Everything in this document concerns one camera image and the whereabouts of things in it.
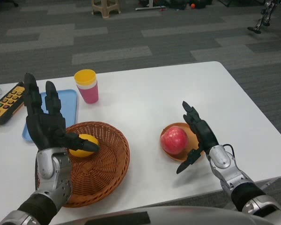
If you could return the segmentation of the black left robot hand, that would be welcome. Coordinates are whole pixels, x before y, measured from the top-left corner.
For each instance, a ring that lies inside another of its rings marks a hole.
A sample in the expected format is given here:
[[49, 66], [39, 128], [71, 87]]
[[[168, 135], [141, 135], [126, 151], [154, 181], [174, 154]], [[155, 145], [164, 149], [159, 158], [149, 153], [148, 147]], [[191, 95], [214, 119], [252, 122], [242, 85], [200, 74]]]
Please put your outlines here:
[[48, 113], [44, 113], [41, 108], [42, 98], [34, 75], [25, 74], [24, 87], [23, 100], [28, 113], [26, 125], [38, 150], [55, 147], [88, 152], [100, 150], [98, 144], [82, 139], [78, 134], [66, 132], [66, 121], [60, 112], [61, 101], [51, 81], [47, 81], [45, 86], [45, 106]]

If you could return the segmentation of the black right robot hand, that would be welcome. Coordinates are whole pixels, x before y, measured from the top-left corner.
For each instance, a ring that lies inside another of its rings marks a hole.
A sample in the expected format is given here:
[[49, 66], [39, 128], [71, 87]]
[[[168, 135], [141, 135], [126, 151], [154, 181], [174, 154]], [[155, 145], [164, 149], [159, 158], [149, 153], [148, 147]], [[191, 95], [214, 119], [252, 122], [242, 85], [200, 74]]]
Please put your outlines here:
[[212, 147], [219, 144], [212, 129], [205, 120], [200, 118], [196, 109], [193, 106], [189, 106], [185, 101], [183, 101], [182, 106], [186, 111], [183, 118], [190, 130], [196, 135], [199, 143], [196, 150], [192, 149], [187, 154], [187, 159], [177, 168], [176, 174], [181, 173], [189, 165], [194, 164], [200, 158], [201, 152], [204, 151], [208, 154]]

